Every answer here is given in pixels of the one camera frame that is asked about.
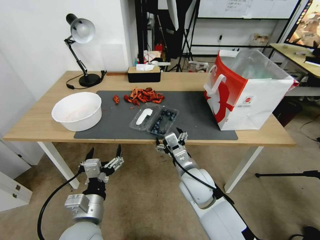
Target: black stand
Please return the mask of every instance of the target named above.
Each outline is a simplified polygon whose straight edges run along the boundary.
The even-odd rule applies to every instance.
[[[99,76],[97,74],[88,74],[87,73],[87,68],[86,66],[83,64],[83,62],[81,60],[78,59],[77,55],[74,53],[74,51],[72,50],[71,48],[71,45],[73,43],[75,43],[74,40],[71,40],[71,37],[68,37],[67,39],[64,40],[64,42],[67,44],[67,46],[69,47],[72,55],[74,56],[74,58],[76,59],[77,61],[77,64],[79,65],[79,67],[81,68],[81,70],[83,71],[83,76],[80,77],[79,79],[79,84],[83,87],[92,87],[94,85],[97,85],[99,84],[101,81],[102,81],[102,78],[104,76]]]
[[[180,56],[179,56],[179,61],[178,63],[173,67],[171,68],[168,72],[174,70],[176,70],[176,72],[182,72],[182,68],[181,68],[181,58],[182,58],[182,55],[183,55],[183,50],[184,50],[184,47],[186,46],[187,44],[187,48],[189,50],[189,53],[187,54],[187,58],[190,60],[190,57],[191,57],[191,60],[193,61],[193,57],[192,57],[192,53],[191,53],[191,47],[188,43],[188,35],[189,35],[189,32],[190,32],[190,28],[191,28],[191,25],[192,25],[192,21],[193,21],[193,18],[194,18],[194,21],[193,21],[193,29],[192,29],[192,37],[193,37],[193,32],[194,32],[194,27],[195,27],[195,24],[196,24],[196,21],[197,21],[197,16],[198,16],[198,11],[199,11],[199,6],[200,6],[200,0],[197,0],[196,1],[196,4],[194,5],[194,8],[193,8],[193,12],[192,12],[192,16],[191,16],[191,19],[190,19],[190,23],[189,23],[189,26],[188,28],[183,31],[183,35],[184,35],[184,42],[183,42],[183,46],[182,46],[182,49],[181,49],[181,53],[180,53]]]
[[[320,172],[317,170],[304,171],[303,173],[271,173],[271,174],[260,174],[256,173],[256,177],[289,177],[289,176],[304,176],[304,177],[315,177],[320,180]]]
[[[260,174],[256,173],[256,177],[294,177],[294,176],[303,176],[303,177],[315,177],[320,180],[320,172],[317,170],[304,171],[302,173],[271,173],[271,174]],[[320,231],[314,227],[304,227],[303,234],[294,234],[288,240],[292,240],[295,237],[303,237],[302,240],[318,240],[320,239]]]
[[[304,227],[302,229],[303,234],[294,234],[288,240],[292,240],[294,237],[303,237],[302,240],[318,240],[320,239],[320,231],[314,227]]]

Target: tissue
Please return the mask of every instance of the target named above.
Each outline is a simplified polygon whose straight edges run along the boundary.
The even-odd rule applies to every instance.
[[[154,65],[148,65],[148,64],[137,64],[136,70],[137,71],[151,71],[154,68]]]

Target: plastic container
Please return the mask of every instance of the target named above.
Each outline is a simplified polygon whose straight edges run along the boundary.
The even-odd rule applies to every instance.
[[[138,118],[146,108],[153,110],[152,115],[147,116],[140,125],[137,125],[136,122]],[[135,115],[129,124],[129,127],[140,131],[147,131],[154,135],[164,136],[166,133],[168,133],[178,114],[179,111],[176,109],[168,108],[155,103],[145,103]]]
[[[101,98],[98,94],[71,94],[54,105],[52,118],[74,132],[87,130],[101,119]]]

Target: white cabinet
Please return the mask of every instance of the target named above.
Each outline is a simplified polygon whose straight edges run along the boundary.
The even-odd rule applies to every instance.
[[[0,172],[0,212],[27,205],[32,191]]]

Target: logo on bag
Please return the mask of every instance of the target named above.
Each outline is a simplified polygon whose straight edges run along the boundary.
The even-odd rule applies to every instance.
[[[246,96],[242,101],[242,104],[238,105],[237,107],[250,107],[252,103],[253,96]]]

